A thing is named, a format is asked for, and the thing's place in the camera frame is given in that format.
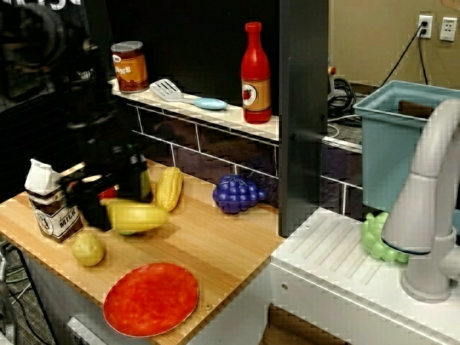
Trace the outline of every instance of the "tile backsplash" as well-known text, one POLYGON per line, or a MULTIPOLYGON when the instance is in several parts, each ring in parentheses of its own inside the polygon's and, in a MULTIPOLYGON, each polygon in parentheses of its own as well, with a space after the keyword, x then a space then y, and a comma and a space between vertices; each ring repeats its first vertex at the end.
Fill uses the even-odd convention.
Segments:
MULTIPOLYGON (((215 184, 222 175, 242 175, 267 191, 265 203, 278 207, 278 142, 154 106, 126 108, 147 159, 215 184)), ((322 145, 320 206, 360 221, 379 213, 362 204, 360 153, 322 145)))
POLYGON ((154 106, 133 102, 127 108, 147 159, 214 184, 223 175, 241 175, 267 191, 265 203, 278 207, 277 142, 154 106))

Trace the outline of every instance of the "white shelf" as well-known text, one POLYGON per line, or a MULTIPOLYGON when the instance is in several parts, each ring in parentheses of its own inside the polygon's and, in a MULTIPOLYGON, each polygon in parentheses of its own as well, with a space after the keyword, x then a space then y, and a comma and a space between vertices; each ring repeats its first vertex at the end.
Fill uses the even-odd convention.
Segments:
POLYGON ((460 287, 438 304, 416 301, 401 288, 404 264, 372 258, 361 243, 361 222, 319 208, 272 254, 272 263, 404 325, 436 344, 460 344, 460 287))
MULTIPOLYGON (((113 86, 112 93, 122 98, 140 102, 148 106, 156 106, 163 110, 173 111, 178 114, 189 116, 192 119, 217 124, 229 128, 230 130, 237 130, 276 142, 280 141, 280 118, 278 116, 272 116, 270 121, 265 124, 248 124, 244 120, 243 109, 238 106, 228 105, 226 109, 220 111, 205 110, 192 104, 164 101, 150 90, 139 93, 122 93, 119 90, 116 79, 110 80, 109 83, 113 86)), ((197 98, 187 94, 185 97, 197 98)))

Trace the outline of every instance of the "blue spatula handle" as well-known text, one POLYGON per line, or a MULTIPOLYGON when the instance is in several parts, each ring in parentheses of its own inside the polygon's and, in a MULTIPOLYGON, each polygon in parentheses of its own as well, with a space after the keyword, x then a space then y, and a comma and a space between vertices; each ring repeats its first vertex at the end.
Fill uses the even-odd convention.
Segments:
POLYGON ((209 110, 221 110, 227 107, 227 103, 215 98, 197 98, 193 101, 193 105, 209 110))

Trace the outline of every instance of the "bottle cap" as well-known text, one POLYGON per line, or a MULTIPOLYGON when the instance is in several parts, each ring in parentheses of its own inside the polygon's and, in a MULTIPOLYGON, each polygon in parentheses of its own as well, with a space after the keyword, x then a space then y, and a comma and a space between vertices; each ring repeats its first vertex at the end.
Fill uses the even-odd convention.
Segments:
POLYGON ((250 22, 246 24, 246 31, 247 32, 261 32, 262 31, 262 23, 259 22, 250 22))

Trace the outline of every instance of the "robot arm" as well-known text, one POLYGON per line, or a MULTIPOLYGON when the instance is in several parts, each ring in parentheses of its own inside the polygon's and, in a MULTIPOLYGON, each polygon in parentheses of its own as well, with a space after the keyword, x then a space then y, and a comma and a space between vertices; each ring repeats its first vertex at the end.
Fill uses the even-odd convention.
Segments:
MULTIPOLYGON (((151 192, 142 192, 147 164, 111 98, 98 48, 85 29, 63 22, 42 3, 12 6, 0 0, 0 95, 17 97, 14 78, 24 76, 49 78, 54 92, 65 100, 69 140, 78 143, 85 163, 60 181, 69 206, 77 206, 90 226, 106 231, 111 225, 106 209, 99 205, 99 193, 118 185, 122 198, 152 200, 151 192), (87 182, 94 176, 100 178, 87 182)), ((21 100, 36 95, 32 89, 22 93, 21 100)))

